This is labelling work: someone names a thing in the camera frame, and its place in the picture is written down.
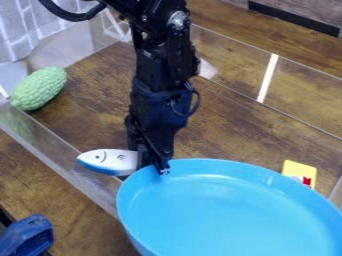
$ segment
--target wooden table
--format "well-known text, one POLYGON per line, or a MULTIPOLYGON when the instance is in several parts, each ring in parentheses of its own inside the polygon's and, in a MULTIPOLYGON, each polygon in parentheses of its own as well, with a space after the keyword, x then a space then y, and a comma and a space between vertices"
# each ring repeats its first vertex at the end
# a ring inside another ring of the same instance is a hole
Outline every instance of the wooden table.
MULTIPOLYGON (((332 74, 340 72, 338 39, 219 1, 191 0, 189 7, 203 26, 332 74)), ((32 113, 81 151, 125 147, 123 119, 133 65, 131 46, 116 43, 68 68, 65 89, 32 113)), ((203 104, 176 136, 175 157, 227 158, 275 171, 291 159, 318 168, 318 191, 327 195, 342 174, 340 140, 215 83, 201 78, 192 82, 203 104)), ((136 255, 119 221, 1 131, 0 141, 0 206, 13 219, 33 213, 50 219, 52 255, 136 255)))

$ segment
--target black cable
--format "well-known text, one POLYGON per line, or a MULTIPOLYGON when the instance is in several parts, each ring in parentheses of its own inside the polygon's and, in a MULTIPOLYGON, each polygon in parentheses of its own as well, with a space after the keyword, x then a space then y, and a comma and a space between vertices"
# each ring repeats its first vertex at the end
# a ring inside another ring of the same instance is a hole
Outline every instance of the black cable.
POLYGON ((79 22, 84 20, 92 19, 96 14, 107 7, 107 4, 100 2, 95 7, 89 9, 88 12, 85 13, 72 13, 61 9, 52 0, 38 0, 41 5, 52 12, 58 18, 72 21, 72 22, 79 22))
POLYGON ((195 112, 196 112, 196 110, 197 110, 197 108, 200 106, 201 96, 200 96, 199 91, 192 87, 192 85, 191 85, 191 83, 188 81, 184 83, 184 86, 192 92, 192 94, 195 94, 197 96, 196 103, 195 103, 192 109, 188 111, 187 114, 183 114, 183 113, 176 111, 176 108, 175 108, 176 107, 176 101, 173 99, 171 100, 171 108, 172 108, 172 111, 173 111, 173 113, 176 115, 189 117, 189 116, 192 116, 195 114, 195 112))

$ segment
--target blue bowl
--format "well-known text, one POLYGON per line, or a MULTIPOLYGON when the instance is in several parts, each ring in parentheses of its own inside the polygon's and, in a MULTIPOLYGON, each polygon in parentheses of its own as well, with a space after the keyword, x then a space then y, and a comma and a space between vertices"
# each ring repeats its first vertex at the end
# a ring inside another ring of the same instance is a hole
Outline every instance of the blue bowl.
POLYGON ((132 174, 119 218, 141 255, 340 256, 342 214, 276 172, 213 159, 171 161, 132 174))

